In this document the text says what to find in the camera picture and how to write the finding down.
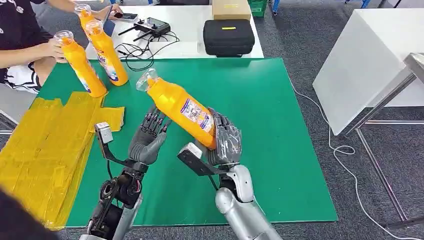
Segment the white shorts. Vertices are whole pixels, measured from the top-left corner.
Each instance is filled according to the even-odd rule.
[[[6,74],[3,82],[11,89],[27,91],[33,94],[37,94],[40,89],[40,79],[34,70],[34,62],[30,62],[28,65],[11,66],[6,68]]]

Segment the detergent bottle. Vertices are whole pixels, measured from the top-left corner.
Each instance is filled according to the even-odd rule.
[[[73,12],[78,15],[82,30],[84,30],[85,35],[91,42],[90,34],[86,31],[86,24],[91,20],[95,20],[91,7],[88,4],[77,4]]]
[[[75,42],[74,34],[63,30],[58,31],[54,38],[60,43],[66,60],[90,96],[97,98],[105,95],[108,90],[87,60],[84,48]]]
[[[112,38],[103,31],[102,23],[99,20],[91,20],[85,25],[85,30],[91,37],[98,61],[110,81],[116,86],[124,85],[128,81],[127,72],[115,51]]]
[[[158,77],[154,68],[140,77],[136,88],[147,92],[161,112],[200,143],[211,150],[216,148],[215,124],[211,112],[184,88]]]

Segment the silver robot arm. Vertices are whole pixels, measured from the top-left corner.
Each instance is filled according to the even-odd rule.
[[[181,149],[178,158],[198,176],[219,175],[215,204],[224,215],[239,240],[281,240],[257,203],[251,174],[239,163],[220,165],[219,168],[202,161],[208,150],[189,143]]]
[[[123,240],[133,226],[143,201],[143,177],[149,166],[156,162],[171,124],[171,120],[165,120],[165,117],[155,105],[148,110],[132,137],[128,158],[124,161],[118,160],[109,149],[108,143],[113,141],[113,137],[108,123],[94,126],[103,157],[124,168],[119,176],[111,176],[100,187],[100,200],[88,222],[87,234],[82,235],[80,240]]]
[[[226,173],[235,184],[236,195],[220,187],[215,204],[239,240],[281,240],[258,205],[252,187],[251,174],[244,165],[236,165]]]

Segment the human hand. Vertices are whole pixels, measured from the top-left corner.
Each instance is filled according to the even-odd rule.
[[[109,6],[105,7],[105,8],[103,8],[100,11],[92,11],[92,14],[93,14],[94,18],[96,18],[98,20],[105,19],[105,16],[106,16],[106,14],[108,14],[110,7],[111,6],[109,5]],[[116,13],[123,14],[122,9],[119,7],[119,5],[116,4],[116,3],[114,3],[114,4],[112,4],[112,11],[110,11],[109,19],[110,20],[117,20],[118,18],[114,17],[114,15]]]
[[[159,149],[167,138],[168,126],[172,122],[171,119],[165,122],[165,117],[154,104],[150,107],[131,139],[129,158],[146,165],[156,162]]]
[[[54,57],[56,62],[64,64],[68,61],[65,59],[61,44],[55,38],[50,38],[48,42],[40,44],[41,51],[45,57]]]

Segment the yellow plastic bag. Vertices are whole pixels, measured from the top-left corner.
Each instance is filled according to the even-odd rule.
[[[0,186],[47,228],[63,228],[90,154],[95,123],[113,131],[124,108],[101,108],[103,98],[73,92],[59,99],[36,98],[0,152]]]

